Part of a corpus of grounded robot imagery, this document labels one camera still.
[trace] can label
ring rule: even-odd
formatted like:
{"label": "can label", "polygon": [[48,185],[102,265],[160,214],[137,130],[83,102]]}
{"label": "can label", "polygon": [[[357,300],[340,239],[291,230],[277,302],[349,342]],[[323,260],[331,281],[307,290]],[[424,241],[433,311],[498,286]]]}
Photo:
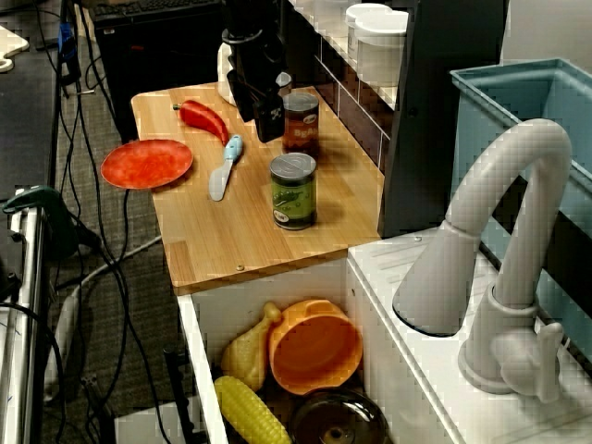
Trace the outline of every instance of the can label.
{"label": "can label", "polygon": [[287,229],[310,227],[316,220],[316,189],[313,180],[294,187],[271,182],[276,224]]}
{"label": "can label", "polygon": [[318,115],[309,114],[302,120],[286,118],[283,145],[288,153],[315,153],[318,149]]}

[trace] red chili pepper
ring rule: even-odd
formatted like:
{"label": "red chili pepper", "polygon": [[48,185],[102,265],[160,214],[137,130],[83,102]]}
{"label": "red chili pepper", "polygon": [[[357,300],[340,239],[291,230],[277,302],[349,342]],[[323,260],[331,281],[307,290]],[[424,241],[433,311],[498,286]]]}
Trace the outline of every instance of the red chili pepper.
{"label": "red chili pepper", "polygon": [[183,105],[173,105],[173,109],[179,111],[179,117],[186,125],[211,132],[224,146],[228,143],[228,130],[224,121],[207,106],[187,100]]}

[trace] yellow corn cob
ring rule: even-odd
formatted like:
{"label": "yellow corn cob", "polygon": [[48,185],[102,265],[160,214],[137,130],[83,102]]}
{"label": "yellow corn cob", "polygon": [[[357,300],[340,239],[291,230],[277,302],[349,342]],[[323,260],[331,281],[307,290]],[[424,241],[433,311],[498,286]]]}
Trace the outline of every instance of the yellow corn cob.
{"label": "yellow corn cob", "polygon": [[233,376],[214,383],[220,410],[249,444],[290,444],[284,426],[246,384]]}

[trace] white container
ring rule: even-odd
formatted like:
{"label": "white container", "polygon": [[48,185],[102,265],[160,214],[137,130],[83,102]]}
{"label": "white container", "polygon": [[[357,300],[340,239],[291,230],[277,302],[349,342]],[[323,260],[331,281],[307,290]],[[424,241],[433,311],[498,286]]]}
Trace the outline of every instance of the white container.
{"label": "white container", "polygon": [[348,7],[345,11],[345,23],[348,27],[348,56],[358,59],[358,39],[355,37],[355,20],[366,12],[391,11],[388,6],[379,3],[361,3]]}
{"label": "white container", "polygon": [[348,36],[345,11],[361,0],[314,0],[314,30],[334,39]]}
{"label": "white container", "polygon": [[358,77],[372,86],[397,86],[409,14],[372,11],[355,20]]}
{"label": "white container", "polygon": [[[211,444],[228,444],[210,366],[220,363],[234,338],[259,322],[267,301],[283,310],[315,297],[338,305],[360,329],[364,391],[385,415],[393,442],[589,444],[592,381],[563,347],[558,352],[563,394],[552,404],[516,394],[492,395],[474,388],[461,374],[459,349],[471,331],[483,290],[498,274],[482,253],[477,254],[462,329],[453,337],[425,336],[393,312],[394,291],[436,231],[378,240],[350,248],[347,259],[179,296],[198,394],[189,406],[195,430],[207,430]],[[265,401],[286,423],[294,399],[285,392],[276,395]],[[170,441],[184,443],[175,404],[161,410]],[[118,443],[163,442],[154,409],[118,418],[116,424]]]}

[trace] carpet floor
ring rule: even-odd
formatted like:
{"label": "carpet floor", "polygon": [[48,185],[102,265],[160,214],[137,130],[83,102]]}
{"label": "carpet floor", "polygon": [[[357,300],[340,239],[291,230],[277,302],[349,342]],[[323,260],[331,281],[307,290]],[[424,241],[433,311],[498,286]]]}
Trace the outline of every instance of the carpet floor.
{"label": "carpet floor", "polygon": [[[86,39],[80,38],[79,45],[80,66],[86,69],[90,63]],[[95,56],[99,55],[96,45],[93,51]],[[100,62],[97,62],[97,66],[102,74]],[[89,83],[91,86],[96,83],[92,72],[89,75]],[[82,85],[83,90],[86,89],[84,81]],[[68,91],[74,93],[73,86],[68,87]],[[103,180],[100,175],[100,165],[108,153],[120,145],[120,139],[100,89],[97,88],[95,94],[82,95],[81,100],[91,153],[98,171],[104,233],[109,249],[114,256],[119,256],[124,240],[124,191]],[[74,126],[77,106],[75,95],[62,100],[62,114],[69,133]],[[70,146],[62,125],[60,124],[59,127],[55,170],[55,186],[58,189],[61,187]],[[66,175],[63,188],[64,200],[68,209],[77,214],[79,210],[76,195],[80,202],[80,219],[89,229],[98,234],[100,224],[93,164],[82,137],[80,120],[77,123],[72,145],[71,181],[74,184],[75,193]],[[159,230],[149,191],[131,191],[127,207],[129,220],[127,251],[130,251],[154,239],[159,234]],[[104,263],[99,254],[90,253],[90,251],[83,251],[81,257],[84,273],[90,273]],[[129,288],[130,319],[147,355],[158,398],[161,402],[172,401],[173,396],[162,350],[167,344],[175,344],[181,350],[183,337],[162,243],[158,242],[125,261],[122,264],[122,270]],[[57,282],[58,285],[77,277],[80,274],[79,257],[75,255],[62,261],[61,264],[53,264],[50,274],[52,283]],[[54,327],[63,301],[75,288],[74,285],[62,289],[51,304],[49,318]],[[80,377],[96,376],[105,394],[113,380],[121,349],[124,310],[113,275],[110,273],[101,275],[83,286],[81,300],[80,329],[74,336],[66,367],[64,393],[67,396],[68,424],[61,439],[62,444],[93,442],[85,429],[88,401],[80,384]],[[183,385],[189,395],[192,393],[193,378],[191,366],[186,367],[188,373],[183,379]],[[109,406],[116,416],[154,407],[140,350],[130,332],[127,335],[123,365],[109,399]],[[45,405],[43,443],[55,442],[59,419],[59,403],[52,401]]]}

